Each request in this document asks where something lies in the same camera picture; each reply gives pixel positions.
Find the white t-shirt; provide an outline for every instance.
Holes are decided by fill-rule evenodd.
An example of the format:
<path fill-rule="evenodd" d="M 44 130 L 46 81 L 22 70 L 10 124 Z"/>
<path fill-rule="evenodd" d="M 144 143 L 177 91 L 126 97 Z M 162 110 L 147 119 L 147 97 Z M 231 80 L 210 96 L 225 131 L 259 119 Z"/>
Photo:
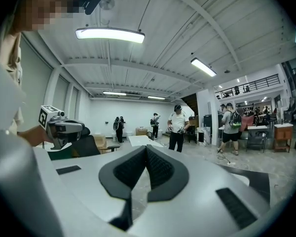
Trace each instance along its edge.
<path fill-rule="evenodd" d="M 176 113 L 169 116 L 169 120 L 172 122 L 173 132 L 178 133 L 180 127 L 185 127 L 185 122 L 188 122 L 188 117 L 183 113 L 177 115 Z"/>

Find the gray t-shirt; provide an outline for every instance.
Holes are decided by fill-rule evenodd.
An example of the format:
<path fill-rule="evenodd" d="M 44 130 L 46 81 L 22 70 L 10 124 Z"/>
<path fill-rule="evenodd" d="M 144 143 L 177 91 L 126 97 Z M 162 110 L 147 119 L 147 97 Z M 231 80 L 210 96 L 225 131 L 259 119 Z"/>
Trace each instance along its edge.
<path fill-rule="evenodd" d="M 232 128 L 229 124 L 230 118 L 231 118 L 232 113 L 230 111 L 225 112 L 222 118 L 222 122 L 225 123 L 225 127 L 223 129 L 224 133 L 228 134 L 233 134 L 233 133 L 238 133 L 239 129 L 238 128 Z"/>

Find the office chair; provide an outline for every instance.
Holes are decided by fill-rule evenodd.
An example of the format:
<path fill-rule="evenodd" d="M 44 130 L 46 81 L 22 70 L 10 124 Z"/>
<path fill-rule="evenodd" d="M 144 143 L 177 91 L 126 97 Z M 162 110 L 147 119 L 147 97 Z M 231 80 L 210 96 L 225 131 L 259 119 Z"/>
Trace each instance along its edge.
<path fill-rule="evenodd" d="M 152 132 L 147 132 L 147 133 L 146 133 L 146 136 L 147 136 L 150 140 L 153 140 Z"/>

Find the cabinet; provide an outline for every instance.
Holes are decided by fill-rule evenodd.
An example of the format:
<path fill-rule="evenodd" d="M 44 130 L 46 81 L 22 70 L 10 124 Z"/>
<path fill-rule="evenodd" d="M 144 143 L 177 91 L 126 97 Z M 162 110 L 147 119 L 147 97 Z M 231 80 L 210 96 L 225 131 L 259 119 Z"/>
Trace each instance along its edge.
<path fill-rule="evenodd" d="M 293 125 L 292 124 L 276 124 L 274 130 L 274 150 L 288 149 L 290 152 L 291 142 L 293 137 Z"/>

